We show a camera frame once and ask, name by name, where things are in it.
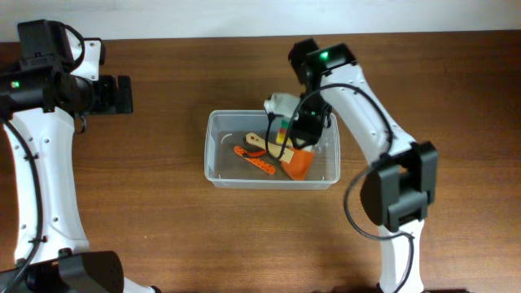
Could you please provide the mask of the orange socket holder strip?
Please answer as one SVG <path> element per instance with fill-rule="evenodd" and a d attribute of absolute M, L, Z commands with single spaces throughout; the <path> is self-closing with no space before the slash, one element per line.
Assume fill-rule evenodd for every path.
<path fill-rule="evenodd" d="M 257 168 L 261 169 L 263 172 L 268 173 L 269 175 L 274 175 L 276 173 L 276 168 L 272 164 L 268 164 L 261 157 L 259 158 L 251 158 L 245 155 L 245 150 L 240 146 L 234 147 L 234 153 L 244 158 L 249 163 L 253 164 Z"/>

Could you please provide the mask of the orange handled pliers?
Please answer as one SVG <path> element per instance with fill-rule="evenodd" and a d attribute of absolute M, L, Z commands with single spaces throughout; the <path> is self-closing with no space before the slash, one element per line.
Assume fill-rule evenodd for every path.
<path fill-rule="evenodd" d="M 246 139 L 243 140 L 243 149 L 245 150 L 245 155 L 251 158 L 259 158 L 266 154 L 266 150 L 250 144 Z"/>

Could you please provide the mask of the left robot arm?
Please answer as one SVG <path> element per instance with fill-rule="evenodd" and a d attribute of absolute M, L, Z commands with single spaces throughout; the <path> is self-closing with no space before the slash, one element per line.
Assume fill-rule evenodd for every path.
<path fill-rule="evenodd" d="M 92 251 L 77 205 L 72 140 L 89 115 L 133 112 L 131 80 L 103 75 L 106 48 L 59 21 L 17 26 L 22 56 L 1 71 L 1 125 L 19 209 L 4 292 L 142 292 L 113 251 Z"/>

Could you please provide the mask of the clear plastic container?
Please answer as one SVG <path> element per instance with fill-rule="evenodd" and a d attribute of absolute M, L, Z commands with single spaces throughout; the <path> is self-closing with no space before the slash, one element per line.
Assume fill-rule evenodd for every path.
<path fill-rule="evenodd" d="M 271 175 L 234 152 L 235 147 L 251 150 L 244 141 L 247 133 L 265 134 L 268 116 L 263 110 L 216 110 L 208 118 L 204 153 L 205 177 L 217 188 L 262 190 L 326 190 L 340 179 L 340 137 L 337 117 L 322 131 L 313 146 L 315 156 L 303 181 L 294 181 L 281 164 L 264 155 L 275 167 Z"/>

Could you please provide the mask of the clear case of screwdriver bits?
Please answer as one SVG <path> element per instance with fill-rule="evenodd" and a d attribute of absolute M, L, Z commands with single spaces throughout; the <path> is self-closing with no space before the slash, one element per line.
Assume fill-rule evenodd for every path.
<path fill-rule="evenodd" d="M 280 127 L 278 128 L 276 143 L 278 145 L 282 145 L 287 136 L 287 130 L 289 127 L 290 120 L 288 118 L 282 118 L 280 122 Z"/>

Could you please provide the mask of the orange scraper wooden handle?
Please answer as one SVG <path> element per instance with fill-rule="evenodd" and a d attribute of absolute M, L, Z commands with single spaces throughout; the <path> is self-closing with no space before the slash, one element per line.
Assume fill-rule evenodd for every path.
<path fill-rule="evenodd" d="M 301 151 L 291 147 L 282 147 L 267 142 L 255 133 L 248 133 L 245 140 L 247 143 L 269 152 L 275 158 L 278 158 L 280 152 L 282 152 L 282 157 L 279 161 L 285 173 L 295 181 L 303 181 L 306 178 L 313 162 L 314 153 L 312 151 Z"/>

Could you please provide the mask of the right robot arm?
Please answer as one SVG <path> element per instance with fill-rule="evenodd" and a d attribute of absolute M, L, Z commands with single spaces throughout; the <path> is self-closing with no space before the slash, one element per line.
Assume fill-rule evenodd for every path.
<path fill-rule="evenodd" d="M 419 246 L 435 199 L 438 151 L 394 121 L 347 45 L 320 48 L 307 39 L 294 44 L 288 61 L 305 87 L 295 112 L 314 117 L 336 111 L 366 159 L 343 206 L 353 229 L 380 244 L 378 290 L 422 292 Z"/>

